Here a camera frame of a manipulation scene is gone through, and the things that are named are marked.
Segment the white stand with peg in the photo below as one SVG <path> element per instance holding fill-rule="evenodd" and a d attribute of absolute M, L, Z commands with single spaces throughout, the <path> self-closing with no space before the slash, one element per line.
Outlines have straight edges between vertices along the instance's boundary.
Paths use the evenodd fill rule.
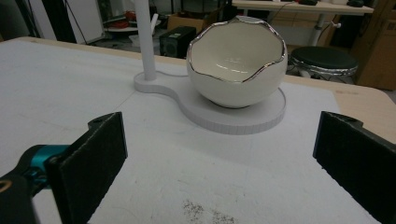
<path fill-rule="evenodd" d="M 155 67 L 149 1 L 135 0 L 138 35 L 144 71 L 134 77 L 134 87 L 144 93 L 173 98 L 184 115 L 197 125 L 216 133 L 246 135 L 265 132 L 284 117 L 286 96 L 280 89 L 263 101 L 246 107 L 217 105 L 196 90 L 187 74 L 171 75 Z"/>

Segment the white table mat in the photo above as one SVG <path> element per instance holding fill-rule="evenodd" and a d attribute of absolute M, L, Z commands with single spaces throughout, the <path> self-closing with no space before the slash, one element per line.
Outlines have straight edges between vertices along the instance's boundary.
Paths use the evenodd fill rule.
<path fill-rule="evenodd" d="M 251 135 L 210 132 L 177 103 L 141 93 L 126 51 L 0 43 L 0 175 L 37 144 L 69 144 L 91 119 L 120 111 L 128 158 L 94 224 L 377 224 L 317 163 L 330 91 L 285 83 L 283 120 Z"/>

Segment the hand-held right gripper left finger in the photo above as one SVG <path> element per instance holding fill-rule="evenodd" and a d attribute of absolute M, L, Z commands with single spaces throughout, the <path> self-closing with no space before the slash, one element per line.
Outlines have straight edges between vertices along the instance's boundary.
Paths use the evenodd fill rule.
<path fill-rule="evenodd" d="M 122 114 L 89 122 L 89 130 L 46 161 L 63 224 L 87 224 L 127 158 Z"/>

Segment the small cardboard box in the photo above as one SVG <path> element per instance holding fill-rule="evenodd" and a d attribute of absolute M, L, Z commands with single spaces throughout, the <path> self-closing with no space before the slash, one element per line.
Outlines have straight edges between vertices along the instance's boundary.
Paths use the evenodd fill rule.
<path fill-rule="evenodd" d="M 173 14 L 168 17 L 167 30 L 171 31 L 179 26 L 189 26 L 196 29 L 196 33 L 202 32 L 210 24 L 217 21 L 217 15 L 208 15 L 203 19 L 195 19 L 188 17 L 180 17 L 178 14 Z"/>

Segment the round white table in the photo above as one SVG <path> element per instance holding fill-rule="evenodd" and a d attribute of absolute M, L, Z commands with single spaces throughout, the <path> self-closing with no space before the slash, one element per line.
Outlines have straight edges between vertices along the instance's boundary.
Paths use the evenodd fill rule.
<path fill-rule="evenodd" d="M 119 20 L 119 21 L 107 21 L 104 23 L 104 29 L 107 32 L 137 32 L 138 31 L 138 23 L 137 21 L 127 21 L 127 20 Z"/>

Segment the large cardboard box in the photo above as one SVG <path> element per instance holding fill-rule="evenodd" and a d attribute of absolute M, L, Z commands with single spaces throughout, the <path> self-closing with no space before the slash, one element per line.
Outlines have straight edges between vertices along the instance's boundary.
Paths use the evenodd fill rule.
<path fill-rule="evenodd" d="M 357 85 L 396 90 L 396 0 L 376 0 L 350 53 L 359 61 L 354 75 Z"/>

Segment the white eggshell bowl silver rim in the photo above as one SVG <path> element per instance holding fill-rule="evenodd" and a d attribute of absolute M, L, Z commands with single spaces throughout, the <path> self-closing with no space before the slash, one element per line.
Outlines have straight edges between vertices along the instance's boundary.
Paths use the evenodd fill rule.
<path fill-rule="evenodd" d="M 266 21 L 237 16 L 205 28 L 188 46 L 193 87 L 230 108 L 255 105 L 275 92 L 286 75 L 284 39 Z"/>

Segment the white panel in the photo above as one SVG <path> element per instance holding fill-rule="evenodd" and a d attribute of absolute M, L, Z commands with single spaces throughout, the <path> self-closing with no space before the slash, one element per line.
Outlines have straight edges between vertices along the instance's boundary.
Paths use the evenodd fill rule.
<path fill-rule="evenodd" d="M 97 0 L 26 0 L 44 39 L 88 44 L 104 37 Z"/>

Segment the wooden desk white legs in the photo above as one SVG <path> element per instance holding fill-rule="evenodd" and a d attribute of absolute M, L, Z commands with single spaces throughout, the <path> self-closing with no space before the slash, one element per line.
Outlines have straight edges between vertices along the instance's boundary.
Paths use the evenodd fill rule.
<path fill-rule="evenodd" d="M 372 14 L 374 10 L 371 7 L 350 7 L 347 5 L 335 5 L 330 2 L 321 2 L 315 6 L 306 6 L 295 1 L 281 2 L 281 1 L 248 1 L 248 0 L 233 0 L 233 5 L 239 9 L 244 10 L 247 15 L 249 10 L 268 10 L 268 11 L 285 11 L 285 12 L 300 12 L 300 13 L 315 13 L 318 14 L 318 20 L 313 28 L 311 36 L 307 42 L 309 46 L 315 46 L 318 43 L 321 29 L 325 23 L 325 15 L 349 15 L 349 16 L 363 16 L 364 14 Z"/>

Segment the black round stool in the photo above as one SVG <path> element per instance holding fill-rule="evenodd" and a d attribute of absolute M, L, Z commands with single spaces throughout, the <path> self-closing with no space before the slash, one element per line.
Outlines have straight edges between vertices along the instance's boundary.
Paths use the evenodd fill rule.
<path fill-rule="evenodd" d="M 307 46 L 294 49 L 289 62 L 302 77 L 329 80 L 331 77 L 353 76 L 359 67 L 358 61 L 340 49 Z"/>

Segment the black computer tower green label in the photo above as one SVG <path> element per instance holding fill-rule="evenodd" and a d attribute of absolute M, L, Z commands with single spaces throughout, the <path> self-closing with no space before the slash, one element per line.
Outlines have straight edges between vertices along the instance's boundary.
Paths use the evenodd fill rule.
<path fill-rule="evenodd" d="M 183 59 L 187 55 L 190 42 L 196 36 L 196 28 L 178 26 L 160 36 L 160 53 L 162 56 Z"/>

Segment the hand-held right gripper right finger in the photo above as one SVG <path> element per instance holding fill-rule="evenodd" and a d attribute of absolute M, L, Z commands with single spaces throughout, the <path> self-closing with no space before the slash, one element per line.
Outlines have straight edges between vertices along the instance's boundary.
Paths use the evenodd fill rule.
<path fill-rule="evenodd" d="M 396 144 L 351 117 L 320 114 L 313 157 L 381 224 L 396 224 Z"/>

